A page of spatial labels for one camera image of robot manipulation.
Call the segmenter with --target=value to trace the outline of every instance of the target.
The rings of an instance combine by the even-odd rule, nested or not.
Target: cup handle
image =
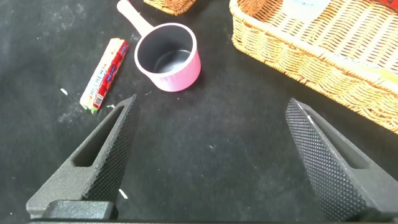
[[[137,10],[131,5],[129,0],[120,0],[117,5],[118,11],[127,18],[138,30],[142,37],[146,36],[154,27],[150,25]]]

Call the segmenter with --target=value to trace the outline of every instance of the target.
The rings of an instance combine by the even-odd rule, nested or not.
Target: black tabletop
[[[398,179],[398,136],[231,43],[227,0],[198,1],[175,17],[131,1],[152,25],[197,36],[202,70],[189,89],[157,89],[134,64],[140,36],[116,0],[0,2],[0,222],[28,219],[26,201],[116,105],[141,102],[121,186],[120,218],[319,221],[319,208],[284,111],[308,104]],[[127,53],[98,114],[76,102],[110,38]],[[67,91],[64,95],[60,89]]]

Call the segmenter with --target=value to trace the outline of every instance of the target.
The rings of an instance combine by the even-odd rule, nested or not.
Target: candy bar
[[[129,44],[125,40],[113,38],[109,41],[80,98],[80,104],[84,109],[89,109],[92,113],[99,110],[128,49]]]

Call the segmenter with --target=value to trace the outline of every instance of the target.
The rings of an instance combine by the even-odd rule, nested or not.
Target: pink saucepan
[[[188,88],[199,76],[200,58],[192,30],[178,23],[151,26],[128,0],[118,2],[118,11],[138,30],[134,60],[138,69],[164,91]]]

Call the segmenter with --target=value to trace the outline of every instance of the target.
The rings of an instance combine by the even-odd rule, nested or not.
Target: woven basket
[[[318,19],[301,22],[282,12],[282,2],[231,0],[234,46],[398,134],[391,72],[398,71],[398,14],[378,1],[331,0]]]
[[[196,0],[144,0],[145,3],[175,16],[186,12],[195,1]]]

